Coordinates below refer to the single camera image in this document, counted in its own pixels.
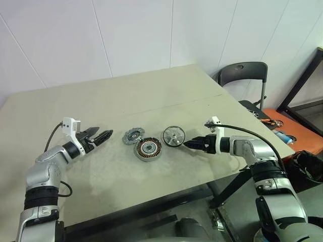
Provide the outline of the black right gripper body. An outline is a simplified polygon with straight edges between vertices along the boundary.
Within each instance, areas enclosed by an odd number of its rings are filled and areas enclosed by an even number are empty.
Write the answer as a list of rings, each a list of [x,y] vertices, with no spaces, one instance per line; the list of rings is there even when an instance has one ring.
[[[206,135],[202,138],[203,142],[203,151],[208,154],[216,154],[216,141],[217,136],[216,134]]]

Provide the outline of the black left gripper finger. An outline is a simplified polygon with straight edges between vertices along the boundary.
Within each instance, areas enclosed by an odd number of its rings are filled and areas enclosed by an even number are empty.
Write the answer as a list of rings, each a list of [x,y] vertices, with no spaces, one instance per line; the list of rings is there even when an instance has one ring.
[[[107,141],[111,135],[113,134],[113,130],[106,130],[99,134],[97,137],[93,139],[93,144],[97,147]]]
[[[84,131],[85,137],[86,138],[91,138],[94,136],[97,131],[99,130],[99,127],[89,127]]]

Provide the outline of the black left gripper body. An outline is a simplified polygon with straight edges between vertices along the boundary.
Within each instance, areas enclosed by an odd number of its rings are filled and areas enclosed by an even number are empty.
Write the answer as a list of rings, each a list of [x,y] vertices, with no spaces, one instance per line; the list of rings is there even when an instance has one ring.
[[[93,136],[91,138],[86,138],[84,132],[79,132],[76,134],[76,138],[84,148],[86,154],[96,148],[96,146],[93,144]]]

